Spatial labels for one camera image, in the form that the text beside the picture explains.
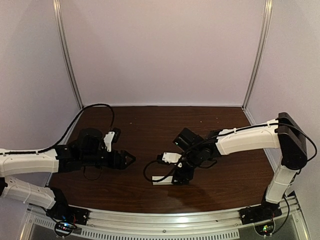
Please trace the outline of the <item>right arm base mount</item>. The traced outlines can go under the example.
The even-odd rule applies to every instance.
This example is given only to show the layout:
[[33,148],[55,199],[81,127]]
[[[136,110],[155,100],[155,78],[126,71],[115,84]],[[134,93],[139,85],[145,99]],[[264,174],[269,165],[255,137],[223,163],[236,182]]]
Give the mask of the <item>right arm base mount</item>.
[[257,224],[254,226],[256,233],[262,237],[271,236],[275,231],[274,218],[282,215],[279,204],[261,203],[257,206],[247,206],[239,211],[241,223]]

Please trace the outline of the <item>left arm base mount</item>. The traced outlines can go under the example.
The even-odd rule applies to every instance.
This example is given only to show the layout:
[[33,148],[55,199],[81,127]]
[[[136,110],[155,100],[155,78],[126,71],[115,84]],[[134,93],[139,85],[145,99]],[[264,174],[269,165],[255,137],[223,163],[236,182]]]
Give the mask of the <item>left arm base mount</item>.
[[54,222],[53,231],[58,237],[66,238],[81,230],[89,219],[90,211],[74,206],[57,206],[52,209],[43,208],[46,216]]

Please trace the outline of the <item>white remote control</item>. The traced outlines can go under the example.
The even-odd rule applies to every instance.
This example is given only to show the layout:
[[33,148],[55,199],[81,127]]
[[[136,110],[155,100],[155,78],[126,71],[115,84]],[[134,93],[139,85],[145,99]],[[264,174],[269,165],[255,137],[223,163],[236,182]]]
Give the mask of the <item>white remote control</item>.
[[155,186],[172,185],[173,177],[170,175],[163,179],[164,176],[152,176],[152,184]]

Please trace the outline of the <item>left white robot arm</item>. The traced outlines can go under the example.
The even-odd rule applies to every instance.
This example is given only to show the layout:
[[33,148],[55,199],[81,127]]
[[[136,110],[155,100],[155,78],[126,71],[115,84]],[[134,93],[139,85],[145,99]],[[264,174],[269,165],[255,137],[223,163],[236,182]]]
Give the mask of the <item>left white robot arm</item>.
[[69,173],[87,167],[124,170],[136,161],[125,150],[113,149],[121,130],[114,128],[107,134],[94,128],[79,132],[69,144],[58,144],[31,151],[0,151],[0,196],[37,205],[49,216],[67,219],[74,215],[63,192],[54,187],[40,187],[15,178],[29,173]]

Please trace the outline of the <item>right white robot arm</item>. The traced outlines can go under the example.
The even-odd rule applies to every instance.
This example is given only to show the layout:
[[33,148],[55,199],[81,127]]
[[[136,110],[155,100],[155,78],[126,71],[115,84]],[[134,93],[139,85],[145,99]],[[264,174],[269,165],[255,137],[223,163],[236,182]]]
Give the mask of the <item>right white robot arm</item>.
[[214,158],[243,151],[280,149],[281,161],[259,206],[261,210],[274,211],[296,175],[311,161],[307,154],[310,140],[286,112],[265,123],[211,131],[205,138],[185,127],[173,141],[183,153],[171,182],[187,185],[193,179],[195,169]]

